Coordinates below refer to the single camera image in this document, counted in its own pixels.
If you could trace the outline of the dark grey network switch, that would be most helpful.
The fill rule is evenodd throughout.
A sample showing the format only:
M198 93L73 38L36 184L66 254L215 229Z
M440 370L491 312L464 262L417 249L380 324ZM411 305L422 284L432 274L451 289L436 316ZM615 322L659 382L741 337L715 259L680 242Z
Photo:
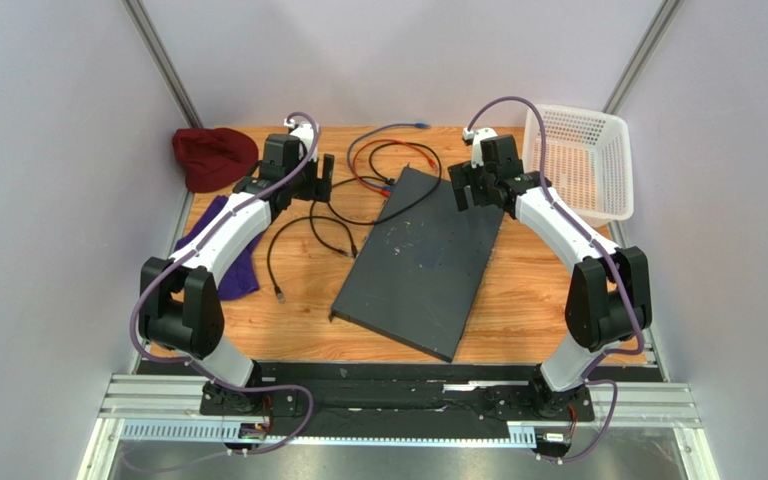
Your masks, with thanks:
M504 213L459 212L448 181L406 167L380 216L331 314L451 362Z

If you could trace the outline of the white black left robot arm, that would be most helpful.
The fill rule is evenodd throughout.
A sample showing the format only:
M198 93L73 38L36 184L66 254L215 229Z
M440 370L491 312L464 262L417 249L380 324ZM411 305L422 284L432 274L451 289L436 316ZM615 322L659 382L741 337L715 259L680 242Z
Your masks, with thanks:
M248 413L262 404L258 364L224 335L219 284L233 262L294 200L330 193L334 158L320 161L320 132L304 124L267 137L256 175L246 175L223 209L170 258L152 257L141 270L131 319L135 340L183 356L209 384L206 395Z

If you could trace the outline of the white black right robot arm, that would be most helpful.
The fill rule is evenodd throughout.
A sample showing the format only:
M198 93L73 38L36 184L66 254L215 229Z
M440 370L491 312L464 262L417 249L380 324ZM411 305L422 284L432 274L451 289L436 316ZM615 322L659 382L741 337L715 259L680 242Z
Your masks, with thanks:
M638 247L605 238L564 203L538 171L526 172L510 135L463 133L469 161L449 167L458 210L498 206L536 233L571 274L567 333L526 388L538 417L566 410L608 355L637 355L652 320L649 265Z

